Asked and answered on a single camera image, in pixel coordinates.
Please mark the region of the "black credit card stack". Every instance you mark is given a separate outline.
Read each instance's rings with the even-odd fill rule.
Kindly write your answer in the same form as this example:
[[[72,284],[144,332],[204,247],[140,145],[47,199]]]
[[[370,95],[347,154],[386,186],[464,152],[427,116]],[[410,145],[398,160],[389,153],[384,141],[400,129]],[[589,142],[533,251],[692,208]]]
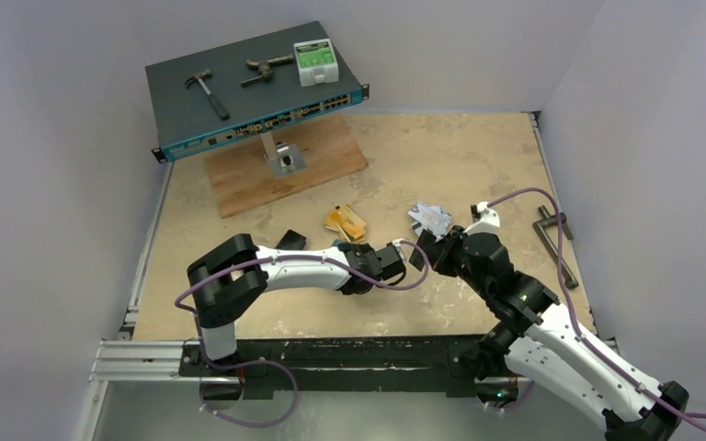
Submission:
[[[305,248],[306,244],[307,238],[305,236],[294,230],[287,230],[278,241],[276,248],[287,251],[300,251]]]

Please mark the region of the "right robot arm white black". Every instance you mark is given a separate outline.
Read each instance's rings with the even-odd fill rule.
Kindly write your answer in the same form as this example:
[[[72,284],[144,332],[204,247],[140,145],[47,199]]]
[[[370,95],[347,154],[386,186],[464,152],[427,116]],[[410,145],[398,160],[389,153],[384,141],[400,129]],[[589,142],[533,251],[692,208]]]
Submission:
[[[682,411],[688,391],[662,383],[624,361],[583,326],[537,278],[517,270],[489,232],[453,227],[442,238],[422,232],[410,263],[463,280],[499,320],[451,361],[479,379],[506,369],[572,404],[608,440],[667,440],[679,426],[667,408]]]

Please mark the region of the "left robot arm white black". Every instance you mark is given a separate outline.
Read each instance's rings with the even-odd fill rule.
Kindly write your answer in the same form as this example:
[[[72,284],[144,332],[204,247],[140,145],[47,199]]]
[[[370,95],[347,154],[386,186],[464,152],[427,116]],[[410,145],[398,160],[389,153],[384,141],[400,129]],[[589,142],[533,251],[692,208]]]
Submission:
[[[257,245],[236,234],[187,268],[204,345],[201,363],[224,376],[237,363],[235,324],[264,293],[323,288],[344,295],[365,294],[378,284],[406,275],[401,246],[374,249],[367,243],[339,243],[316,251]]]

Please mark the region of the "gold credit card stack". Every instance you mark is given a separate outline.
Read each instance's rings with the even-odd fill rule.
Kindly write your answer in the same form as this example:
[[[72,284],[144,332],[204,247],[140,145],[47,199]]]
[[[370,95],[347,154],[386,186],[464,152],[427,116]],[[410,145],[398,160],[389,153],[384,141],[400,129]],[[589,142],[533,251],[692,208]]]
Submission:
[[[336,232],[344,242],[360,243],[366,236],[367,223],[347,204],[337,205],[329,211],[324,226]]]

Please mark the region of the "wooden board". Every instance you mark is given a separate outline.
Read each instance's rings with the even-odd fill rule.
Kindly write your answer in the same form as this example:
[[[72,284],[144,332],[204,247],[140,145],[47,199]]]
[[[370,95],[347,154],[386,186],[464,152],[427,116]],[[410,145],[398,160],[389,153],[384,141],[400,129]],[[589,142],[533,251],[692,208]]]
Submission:
[[[368,167],[339,115],[272,130],[204,161],[221,218],[226,219]]]

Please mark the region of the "white green electrical module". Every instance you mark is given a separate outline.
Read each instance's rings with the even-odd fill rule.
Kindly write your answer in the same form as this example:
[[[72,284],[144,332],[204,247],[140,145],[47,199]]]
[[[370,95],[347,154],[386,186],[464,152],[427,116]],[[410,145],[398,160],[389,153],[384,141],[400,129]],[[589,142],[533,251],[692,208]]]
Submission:
[[[339,81],[336,51],[329,38],[296,42],[293,51],[302,87]]]

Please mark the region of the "small hammer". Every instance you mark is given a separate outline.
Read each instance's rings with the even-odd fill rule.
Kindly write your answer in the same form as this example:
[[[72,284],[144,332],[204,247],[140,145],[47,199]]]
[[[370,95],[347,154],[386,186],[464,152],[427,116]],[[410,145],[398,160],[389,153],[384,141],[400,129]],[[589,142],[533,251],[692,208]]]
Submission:
[[[205,69],[204,71],[194,73],[189,78],[187,78],[184,82],[184,86],[185,88],[190,88],[192,85],[199,85],[202,91],[204,92],[205,96],[207,97],[207,100],[218,119],[228,120],[230,118],[228,110],[222,104],[222,101],[210,90],[210,88],[206,84],[206,81],[211,78],[211,70]]]

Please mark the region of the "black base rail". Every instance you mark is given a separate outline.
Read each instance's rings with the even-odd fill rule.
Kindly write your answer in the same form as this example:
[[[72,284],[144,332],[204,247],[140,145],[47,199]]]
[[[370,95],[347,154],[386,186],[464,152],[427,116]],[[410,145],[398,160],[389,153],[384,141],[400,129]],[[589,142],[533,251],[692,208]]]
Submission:
[[[439,392],[484,403],[518,399],[523,378],[512,373],[483,334],[306,339],[246,339],[233,356],[209,366],[196,344],[182,346],[178,373],[205,382],[233,379],[247,399],[278,390]]]

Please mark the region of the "metal stand bracket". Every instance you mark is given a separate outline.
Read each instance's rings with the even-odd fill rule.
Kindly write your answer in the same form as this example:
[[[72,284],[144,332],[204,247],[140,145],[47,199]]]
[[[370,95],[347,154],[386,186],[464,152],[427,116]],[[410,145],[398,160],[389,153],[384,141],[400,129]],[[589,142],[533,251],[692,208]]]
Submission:
[[[260,140],[267,164],[276,178],[296,174],[307,167],[297,144],[275,141],[271,131],[261,133]]]

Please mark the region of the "network switch grey teal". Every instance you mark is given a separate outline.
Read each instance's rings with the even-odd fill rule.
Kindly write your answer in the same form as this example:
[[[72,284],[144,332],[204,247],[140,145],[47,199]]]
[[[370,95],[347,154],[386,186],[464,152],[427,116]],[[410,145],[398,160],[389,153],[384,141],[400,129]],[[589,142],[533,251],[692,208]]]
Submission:
[[[302,87],[294,62],[275,67],[268,83],[240,86],[258,76],[245,66],[248,59],[293,55],[294,43],[327,36],[322,24],[313,21],[146,66],[157,129],[155,160],[171,163],[366,101],[370,87],[358,80],[339,51],[336,83]],[[218,119],[199,85],[184,86],[205,69],[212,72],[206,84],[228,110],[228,120]]]

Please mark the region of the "aluminium frame rail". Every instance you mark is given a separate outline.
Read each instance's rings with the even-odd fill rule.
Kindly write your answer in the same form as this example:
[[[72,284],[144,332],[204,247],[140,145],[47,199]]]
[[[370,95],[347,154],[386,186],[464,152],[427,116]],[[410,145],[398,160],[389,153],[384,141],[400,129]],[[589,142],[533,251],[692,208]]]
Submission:
[[[252,311],[255,336],[482,331],[493,324],[466,288],[373,290],[342,298],[293,290]],[[106,341],[93,367],[78,437],[84,440],[600,440],[602,430],[542,387],[514,411],[437,392],[280,392],[238,401],[232,422],[199,407],[197,384],[177,370],[178,341]]]

